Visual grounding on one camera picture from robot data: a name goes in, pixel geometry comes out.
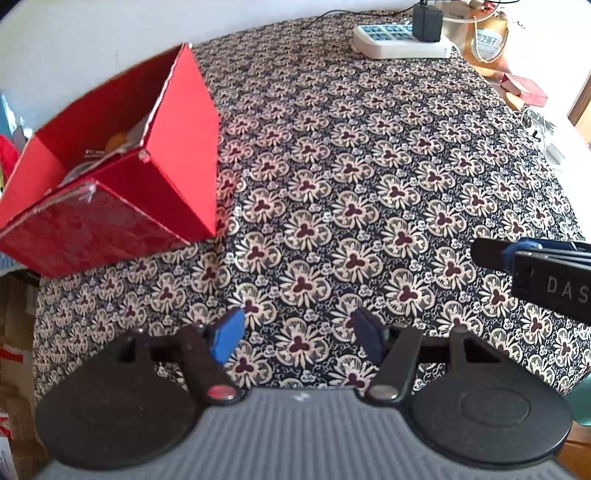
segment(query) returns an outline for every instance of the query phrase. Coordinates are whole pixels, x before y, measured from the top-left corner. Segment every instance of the wooden surface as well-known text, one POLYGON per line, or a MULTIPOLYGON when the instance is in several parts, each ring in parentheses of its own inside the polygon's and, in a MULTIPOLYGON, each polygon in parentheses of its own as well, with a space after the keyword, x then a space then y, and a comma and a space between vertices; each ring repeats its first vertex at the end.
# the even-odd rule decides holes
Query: wooden surface
POLYGON ((569 113, 569 120, 588 143, 591 141, 591 77, 569 113))
POLYGON ((591 427, 573 422, 558 461, 581 480, 591 480, 591 427))

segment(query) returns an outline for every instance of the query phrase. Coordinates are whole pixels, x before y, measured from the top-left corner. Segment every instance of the white wall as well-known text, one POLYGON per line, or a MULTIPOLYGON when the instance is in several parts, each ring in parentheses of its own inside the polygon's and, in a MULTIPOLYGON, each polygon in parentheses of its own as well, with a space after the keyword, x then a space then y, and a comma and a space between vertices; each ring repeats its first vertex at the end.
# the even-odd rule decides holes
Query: white wall
MULTIPOLYGON (((0 24, 0 89, 37 128, 113 74, 199 41, 333 8, 403 9, 413 0, 23 0, 0 24)), ((566 115, 591 70, 586 0, 521 0, 510 15, 537 46, 516 73, 566 115)))
POLYGON ((568 115, 591 70, 591 4, 521 0, 507 5, 506 11, 522 21, 524 46, 529 47, 526 53, 517 53, 520 62, 514 73, 534 79, 548 94, 548 109, 568 115))
POLYGON ((183 41, 413 0, 23 0, 0 24, 0 89, 37 128, 115 73, 183 41))

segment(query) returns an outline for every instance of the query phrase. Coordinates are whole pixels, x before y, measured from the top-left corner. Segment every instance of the red package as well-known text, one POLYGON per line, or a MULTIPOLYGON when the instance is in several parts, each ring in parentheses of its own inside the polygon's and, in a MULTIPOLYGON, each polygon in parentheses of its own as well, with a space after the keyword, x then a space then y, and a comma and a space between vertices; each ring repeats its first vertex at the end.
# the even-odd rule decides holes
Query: red package
POLYGON ((548 101, 548 96, 531 79, 505 73, 501 80, 501 86, 513 95, 520 97, 526 105, 541 107, 546 105, 548 101))
POLYGON ((27 143, 0 202, 0 251, 61 277, 213 236, 218 125, 187 45, 113 77, 27 143), (148 114, 139 144, 60 185, 148 114))

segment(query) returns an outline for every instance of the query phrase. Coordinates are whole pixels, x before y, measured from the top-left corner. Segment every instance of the cardboard box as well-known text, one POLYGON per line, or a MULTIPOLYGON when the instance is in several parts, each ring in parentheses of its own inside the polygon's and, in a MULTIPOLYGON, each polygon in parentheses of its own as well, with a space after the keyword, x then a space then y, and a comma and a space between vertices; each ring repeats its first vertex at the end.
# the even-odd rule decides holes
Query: cardboard box
POLYGON ((47 461, 47 453, 38 442, 9 442, 0 434, 0 475, 6 480, 29 480, 47 461))
POLYGON ((17 397, 18 388, 15 385, 0 385, 0 397, 17 397))
POLYGON ((10 278, 11 275, 0 277, 0 334, 4 334, 4 325, 6 324, 6 310, 10 298, 10 278))
POLYGON ((188 45, 108 80, 25 146, 0 202, 0 251, 61 277, 213 236, 218 125, 188 45), (146 117, 138 144, 60 186, 146 117))
POLYGON ((8 438, 0 433, 0 475, 6 480, 19 480, 8 438))
POLYGON ((18 480, 30 480, 48 462, 47 452, 35 440, 10 442, 10 448, 18 480))
POLYGON ((32 287, 11 275, 9 279, 4 332, 0 336, 0 343, 30 352, 33 349, 35 316, 27 313, 27 290, 32 287))
POLYGON ((0 397, 0 431, 9 440, 34 440, 35 422, 26 398, 0 397))

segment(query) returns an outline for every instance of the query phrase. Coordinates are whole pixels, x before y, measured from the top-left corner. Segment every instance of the patterned fabric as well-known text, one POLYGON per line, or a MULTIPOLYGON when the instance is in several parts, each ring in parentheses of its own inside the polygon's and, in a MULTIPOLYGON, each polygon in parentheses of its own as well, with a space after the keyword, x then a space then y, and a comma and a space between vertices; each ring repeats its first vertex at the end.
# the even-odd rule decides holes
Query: patterned fabric
MULTIPOLYGON (((358 22, 195 48, 222 117, 219 233, 44 280, 37 398, 130 327, 173 334, 236 305, 247 331, 226 368, 244 388, 365 388, 376 369, 352 330, 360 305, 429 335, 467 325, 561 392, 587 375, 591 329, 518 302, 469 255, 479 236, 581 238, 545 159, 459 56, 368 60, 348 45, 358 22)), ((422 365, 415 387, 442 371, 422 365)))

